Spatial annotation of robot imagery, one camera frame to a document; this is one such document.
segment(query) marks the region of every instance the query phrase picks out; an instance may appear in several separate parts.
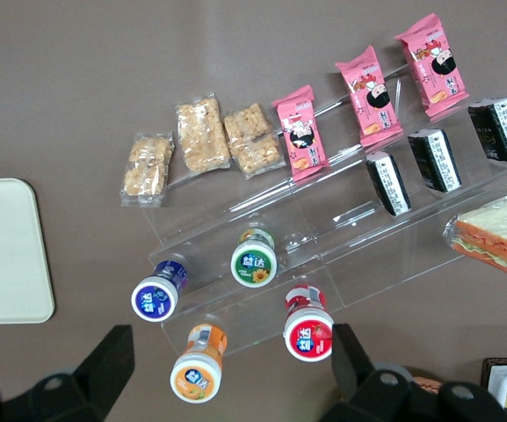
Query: gray table surface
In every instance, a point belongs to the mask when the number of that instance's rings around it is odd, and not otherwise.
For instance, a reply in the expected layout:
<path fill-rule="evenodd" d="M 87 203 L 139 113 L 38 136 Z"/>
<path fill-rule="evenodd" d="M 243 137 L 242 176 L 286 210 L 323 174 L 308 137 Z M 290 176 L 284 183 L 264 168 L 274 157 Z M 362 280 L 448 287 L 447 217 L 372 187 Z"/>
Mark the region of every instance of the gray table surface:
<path fill-rule="evenodd" d="M 507 2 L 0 1 L 0 178 L 37 194 L 56 301 L 43 324 L 0 325 L 4 398 L 132 324 L 136 369 L 107 420 L 317 420 L 338 398 L 330 362 L 302 364 L 281 338 L 228 356 L 212 402 L 172 394 L 176 354 L 127 305 L 157 244 L 144 213 L 120 207 L 129 143 L 172 130 L 173 106 L 205 92 L 270 107 L 368 44 L 395 69 L 394 36 L 433 11 L 468 90 L 507 95 Z M 318 85 L 322 104 L 332 88 Z M 507 275 L 459 259 L 337 319 L 373 360 L 478 382 L 483 358 L 507 356 Z"/>

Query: snack package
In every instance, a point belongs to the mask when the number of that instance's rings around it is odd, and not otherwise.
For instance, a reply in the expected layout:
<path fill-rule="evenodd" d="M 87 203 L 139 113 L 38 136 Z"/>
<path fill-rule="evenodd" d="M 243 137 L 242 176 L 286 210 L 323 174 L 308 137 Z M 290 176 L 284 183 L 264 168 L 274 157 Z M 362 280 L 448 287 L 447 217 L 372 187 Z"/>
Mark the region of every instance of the snack package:
<path fill-rule="evenodd" d="M 366 156 L 366 168 L 384 208 L 394 217 L 411 210 L 402 176 L 392 156 L 376 151 Z"/>
<path fill-rule="evenodd" d="M 456 67 L 445 30 L 434 13 L 395 37 L 421 93 L 425 112 L 432 117 L 468 97 Z"/>
<path fill-rule="evenodd" d="M 231 113 L 224 118 L 229 152 L 245 178 L 283 166 L 286 162 L 259 104 Z"/>
<path fill-rule="evenodd" d="M 187 168 L 194 174 L 230 165 L 226 132 L 214 95 L 177 107 L 179 143 Z"/>
<path fill-rule="evenodd" d="M 408 141 L 421 176 L 429 188 L 449 193 L 462 185 L 453 151 L 443 129 L 421 129 L 409 135 Z"/>
<path fill-rule="evenodd" d="M 455 251 L 507 273 L 507 196 L 456 215 L 444 234 Z"/>
<path fill-rule="evenodd" d="M 306 85 L 272 103 L 280 117 L 295 182 L 328 165 L 322 139 L 315 125 L 313 100 L 312 87 Z"/>
<path fill-rule="evenodd" d="M 161 206 L 173 150 L 171 133 L 135 137 L 120 190 L 121 205 Z"/>
<path fill-rule="evenodd" d="M 403 131 L 387 94 L 373 46 L 355 60 L 335 63 L 351 94 L 360 126 L 360 143 L 369 147 Z"/>
<path fill-rule="evenodd" d="M 485 98 L 467 112 L 490 160 L 507 162 L 507 97 Z"/>

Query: plastic-wrapped sandwich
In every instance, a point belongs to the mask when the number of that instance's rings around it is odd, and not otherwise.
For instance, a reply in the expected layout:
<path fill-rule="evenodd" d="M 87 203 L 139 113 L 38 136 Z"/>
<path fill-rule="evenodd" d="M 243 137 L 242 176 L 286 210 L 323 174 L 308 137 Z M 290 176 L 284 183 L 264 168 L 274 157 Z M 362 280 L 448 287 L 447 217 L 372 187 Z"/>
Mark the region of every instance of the plastic-wrapped sandwich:
<path fill-rule="evenodd" d="M 507 273 L 507 196 L 457 215 L 445 236 L 456 251 Z"/>

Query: pink wrapper with cartoon face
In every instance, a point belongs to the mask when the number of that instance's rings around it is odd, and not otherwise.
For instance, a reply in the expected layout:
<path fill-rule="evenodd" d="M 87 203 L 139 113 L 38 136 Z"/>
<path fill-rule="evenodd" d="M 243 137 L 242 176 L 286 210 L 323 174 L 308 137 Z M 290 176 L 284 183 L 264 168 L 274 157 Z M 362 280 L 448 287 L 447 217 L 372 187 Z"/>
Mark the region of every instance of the pink wrapper with cartoon face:
<path fill-rule="evenodd" d="M 295 182 L 328 165 L 322 139 L 315 125 L 313 100 L 312 87 L 306 85 L 272 103 L 280 117 Z"/>
<path fill-rule="evenodd" d="M 360 126 L 360 143 L 369 147 L 403 131 L 390 102 L 373 46 L 355 60 L 335 63 L 351 94 Z"/>
<path fill-rule="evenodd" d="M 403 45 L 427 115 L 439 114 L 468 97 L 437 15 L 421 19 L 395 38 Z"/>

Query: clear plastic shelf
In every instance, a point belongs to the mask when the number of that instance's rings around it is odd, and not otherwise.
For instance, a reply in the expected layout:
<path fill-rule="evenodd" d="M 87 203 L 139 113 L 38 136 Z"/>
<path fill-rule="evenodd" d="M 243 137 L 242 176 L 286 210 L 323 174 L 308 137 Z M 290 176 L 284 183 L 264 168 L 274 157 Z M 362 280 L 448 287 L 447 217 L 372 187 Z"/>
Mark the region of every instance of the clear plastic shelf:
<path fill-rule="evenodd" d="M 363 150 L 345 95 L 318 112 L 330 158 L 324 171 L 299 184 L 288 167 L 249 180 L 235 167 L 184 174 L 170 183 L 162 207 L 144 209 L 159 239 L 152 264 L 173 254 L 188 263 L 189 285 L 162 324 L 178 353 L 189 330 L 208 321 L 227 332 L 227 353 L 278 335 L 284 297 L 296 281 L 320 286 L 333 312 L 460 258 L 441 236 L 443 228 L 461 208 L 507 190 L 507 163 L 485 157 L 467 115 L 471 100 L 431 121 L 407 66 L 387 76 L 387 88 L 404 128 L 394 139 Z M 265 112 L 278 121 L 272 109 Z M 407 135 L 426 127 L 446 131 L 462 181 L 455 191 L 438 193 L 423 182 Z M 373 189 L 365 158 L 376 149 L 398 164 L 412 206 L 404 215 L 392 217 Z M 229 268 L 237 239 L 249 227 L 267 229 L 276 242 L 277 277 L 259 289 L 237 283 Z"/>

